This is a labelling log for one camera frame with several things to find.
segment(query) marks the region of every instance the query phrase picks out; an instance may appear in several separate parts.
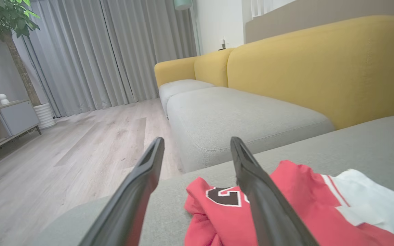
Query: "cabinet leg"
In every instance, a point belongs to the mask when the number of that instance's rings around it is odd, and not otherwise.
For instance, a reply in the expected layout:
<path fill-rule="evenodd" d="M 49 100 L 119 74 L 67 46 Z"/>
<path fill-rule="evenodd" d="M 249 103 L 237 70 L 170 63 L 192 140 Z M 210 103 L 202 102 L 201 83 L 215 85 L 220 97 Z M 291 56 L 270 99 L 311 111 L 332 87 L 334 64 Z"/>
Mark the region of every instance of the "cabinet leg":
<path fill-rule="evenodd" d="M 42 135 L 42 132 L 39 129 L 39 126 L 36 126 L 37 131 L 39 132 L 39 135 Z"/>

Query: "foliage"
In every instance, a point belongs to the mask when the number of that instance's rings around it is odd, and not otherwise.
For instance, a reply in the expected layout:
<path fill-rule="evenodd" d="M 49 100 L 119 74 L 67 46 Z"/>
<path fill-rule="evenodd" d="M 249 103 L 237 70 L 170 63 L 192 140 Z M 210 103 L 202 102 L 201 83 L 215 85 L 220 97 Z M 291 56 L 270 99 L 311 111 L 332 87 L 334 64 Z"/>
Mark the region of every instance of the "foliage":
<path fill-rule="evenodd" d="M 39 29 L 30 16 L 39 18 L 35 13 L 26 9 L 24 4 L 30 6 L 30 0 L 0 0 L 0 38 L 3 34 L 12 33 L 16 36 L 30 36 L 30 31 Z"/>

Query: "yellow and gray sofa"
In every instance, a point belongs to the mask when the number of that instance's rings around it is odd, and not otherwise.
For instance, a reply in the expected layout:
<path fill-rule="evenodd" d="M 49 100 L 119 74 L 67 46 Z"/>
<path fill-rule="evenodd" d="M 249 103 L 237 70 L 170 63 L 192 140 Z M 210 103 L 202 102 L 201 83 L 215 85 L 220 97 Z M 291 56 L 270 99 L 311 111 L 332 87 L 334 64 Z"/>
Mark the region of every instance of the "yellow and gray sofa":
<path fill-rule="evenodd" d="M 394 17 L 370 16 L 156 64 L 183 171 L 394 115 Z"/>

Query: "tree trunk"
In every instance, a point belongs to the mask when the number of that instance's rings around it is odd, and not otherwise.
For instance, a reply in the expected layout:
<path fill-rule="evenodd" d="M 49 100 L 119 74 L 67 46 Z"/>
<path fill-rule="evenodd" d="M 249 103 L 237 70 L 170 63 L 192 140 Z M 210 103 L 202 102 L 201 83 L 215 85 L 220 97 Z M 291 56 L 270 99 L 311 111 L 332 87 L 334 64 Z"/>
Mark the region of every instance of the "tree trunk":
<path fill-rule="evenodd" d="M 21 57 L 19 56 L 19 52 L 14 45 L 13 36 L 9 32 L 5 33 L 3 34 L 3 40 L 7 44 L 11 57 L 13 58 L 14 64 L 16 65 L 17 71 L 21 76 L 22 82 L 24 83 L 25 89 L 27 90 L 28 98 L 30 98 L 33 106 L 41 105 L 39 98 L 37 97 L 36 90 L 31 83 L 27 70 L 25 69 L 24 63 L 22 62 Z"/>

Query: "wooden floor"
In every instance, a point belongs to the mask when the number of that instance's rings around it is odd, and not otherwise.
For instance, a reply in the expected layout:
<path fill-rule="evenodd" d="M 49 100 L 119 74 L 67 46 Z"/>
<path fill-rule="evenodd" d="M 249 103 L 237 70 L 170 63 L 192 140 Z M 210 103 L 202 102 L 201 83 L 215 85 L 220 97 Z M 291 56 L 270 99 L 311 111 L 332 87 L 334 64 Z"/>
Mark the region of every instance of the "wooden floor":
<path fill-rule="evenodd" d="M 67 210 L 113 194 L 155 137 L 161 179 L 181 175 L 159 99 L 59 119 L 0 148 L 0 246 L 28 245 Z"/>

